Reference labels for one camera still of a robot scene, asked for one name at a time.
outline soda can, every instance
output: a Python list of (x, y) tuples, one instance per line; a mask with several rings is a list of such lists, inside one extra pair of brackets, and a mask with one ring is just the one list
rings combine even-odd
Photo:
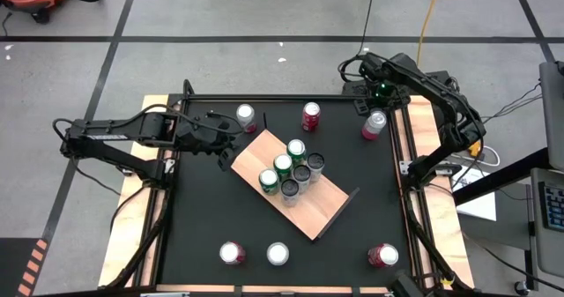
[(249, 104), (241, 104), (237, 108), (237, 120), (247, 133), (256, 130), (255, 110)]
[(278, 193), (278, 174), (272, 169), (265, 169), (258, 175), (258, 181), (265, 194), (272, 196)]
[(374, 267), (390, 267), (397, 263), (397, 249), (388, 243), (383, 243), (368, 251), (368, 262)]
[(325, 167), (325, 158), (322, 156), (322, 154), (313, 152), (309, 154), (307, 164), (309, 171), (311, 172), (311, 177), (309, 178), (309, 180), (311, 182), (317, 182), (319, 178), (321, 178), (321, 172)]
[(285, 206), (292, 207), (298, 204), (300, 185), (294, 179), (284, 180), (280, 185), (280, 190), (282, 191), (282, 203)]
[(284, 180), (292, 170), (292, 159), (287, 154), (281, 154), (274, 159), (274, 170), (276, 170), (280, 181)]
[(284, 265), (288, 258), (290, 257), (290, 250), (282, 242), (272, 243), (268, 249), (266, 249), (266, 258), (274, 266)]
[(298, 193), (302, 195), (308, 190), (309, 178), (311, 177), (311, 170), (307, 166), (296, 166), (292, 171), (293, 179), (298, 183)]
[(245, 261), (245, 250), (234, 241), (227, 241), (219, 249), (219, 257), (225, 264), (236, 265)]
[(321, 109), (319, 105), (315, 102), (309, 102), (303, 107), (303, 112), (301, 113), (301, 127), (307, 131), (313, 131), (319, 124), (319, 115), (321, 114)]
[(299, 139), (293, 139), (288, 143), (286, 153), (292, 158), (294, 166), (301, 165), (306, 159), (306, 145)]
[(375, 111), (368, 117), (362, 127), (362, 136), (367, 140), (375, 140), (386, 126), (386, 115), (382, 111)]

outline black table surface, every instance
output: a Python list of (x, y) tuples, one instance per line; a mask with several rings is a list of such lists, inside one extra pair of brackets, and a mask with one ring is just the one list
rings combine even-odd
[[(190, 103), (189, 115), (204, 111), (233, 115), (240, 103)], [(171, 226), (162, 248), (159, 284), (264, 286), (386, 286), (398, 270), (410, 269), (409, 249), (401, 209), (390, 129), (377, 141), (360, 134), (364, 119), (351, 102), (320, 102), (316, 132), (301, 128), (304, 102), (254, 102), (258, 128), (238, 138), (248, 145), (263, 129), (282, 142), (301, 139), (308, 152), (326, 159), (325, 174), (346, 193), (360, 192), (335, 219), (323, 237), (311, 241), (234, 171), (220, 171), (217, 157), (181, 155), (174, 191)], [(219, 248), (239, 242), (247, 252), (240, 265), (225, 265)], [(266, 249), (282, 241), (290, 249), (288, 262), (269, 264)], [(387, 242), (399, 261), (375, 269), (367, 251)]]

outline wooden board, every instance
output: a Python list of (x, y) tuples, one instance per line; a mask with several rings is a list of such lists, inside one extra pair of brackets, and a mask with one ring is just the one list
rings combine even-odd
[(266, 168), (272, 168), (274, 158), (282, 153), (286, 153), (286, 145), (268, 130), (264, 130), (237, 156), (231, 168), (309, 239), (314, 240), (331, 222), (349, 196), (324, 175), (318, 182), (309, 185), (308, 191), (300, 195), (300, 201), (294, 207), (282, 204), (280, 192), (274, 196), (266, 195), (261, 189), (258, 176)]
[[(431, 104), (422, 96), (412, 96), (412, 103), (408, 109), (417, 154), (428, 155), (441, 144)], [(403, 145), (402, 151), (406, 149), (407, 145)], [(437, 177), (433, 180), (433, 183), (450, 190), (450, 182), (447, 177)], [(425, 193), (431, 228), (433, 229), (434, 245), (458, 277), (466, 285), (474, 287), (454, 199), (444, 190), (433, 186), (426, 187)], [(429, 269), (427, 253), (422, 245), (420, 247), (422, 248), (422, 260), (427, 262), (424, 269)]]
[[(143, 100), (142, 108), (156, 103), (167, 104), (167, 101), (168, 95), (147, 95)], [(164, 111), (164, 108), (154, 108), (152, 111)], [(131, 155), (143, 160), (156, 159), (158, 152), (158, 148), (144, 147), (137, 143), (133, 143), (131, 147)], [(119, 204), (139, 188), (141, 188), (141, 181), (136, 175), (125, 177)], [(107, 285), (114, 280), (139, 247), (150, 193), (150, 189), (145, 188), (125, 205), (115, 217), (112, 234), (109, 236), (106, 258), (104, 258), (100, 274), (99, 286)]]

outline red soda can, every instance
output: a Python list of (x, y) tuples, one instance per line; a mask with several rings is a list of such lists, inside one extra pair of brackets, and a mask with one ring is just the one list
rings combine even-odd
[(249, 104), (241, 104), (237, 108), (237, 120), (247, 133), (256, 130), (255, 110)]
[(388, 243), (383, 243), (368, 250), (368, 262), (374, 267), (390, 267), (397, 263), (397, 249)]
[(372, 112), (362, 127), (362, 136), (367, 140), (375, 140), (386, 126), (386, 115), (381, 111)]
[(309, 102), (303, 107), (301, 114), (301, 127), (306, 131), (313, 131), (319, 124), (321, 109), (315, 102)]
[(245, 260), (245, 250), (234, 241), (227, 241), (219, 249), (219, 257), (225, 264), (236, 265), (241, 264)]

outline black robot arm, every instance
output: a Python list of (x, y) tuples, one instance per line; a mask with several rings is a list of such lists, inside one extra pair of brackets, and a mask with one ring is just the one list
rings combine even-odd
[(367, 98), (357, 102), (357, 110), (372, 108), (402, 108), (409, 103), (405, 98), (412, 89), (439, 107), (444, 123), (440, 128), (441, 146), (427, 156), (419, 156), (408, 168), (408, 187), (420, 189), (434, 178), (434, 167), (453, 152), (461, 152), (478, 142), (486, 134), (479, 113), (468, 104), (467, 99), (452, 87), (430, 78), (417, 68), (417, 64), (406, 54), (390, 59), (373, 53), (361, 57), (359, 73), (367, 83)]
[[(149, 112), (152, 108), (164, 108), (166, 112)], [(64, 136), (56, 127), (59, 122), (70, 123)], [(104, 142), (135, 141), (144, 146), (177, 152), (213, 153), (219, 156), (219, 165), (226, 170), (233, 156), (233, 141), (242, 132), (239, 123), (231, 116), (209, 112), (192, 119), (163, 104), (151, 105), (128, 120), (78, 119), (71, 122), (57, 119), (53, 126), (63, 140), (63, 156), (107, 162), (121, 170), (131, 171), (141, 181), (161, 189), (168, 187), (169, 161), (142, 160)]]

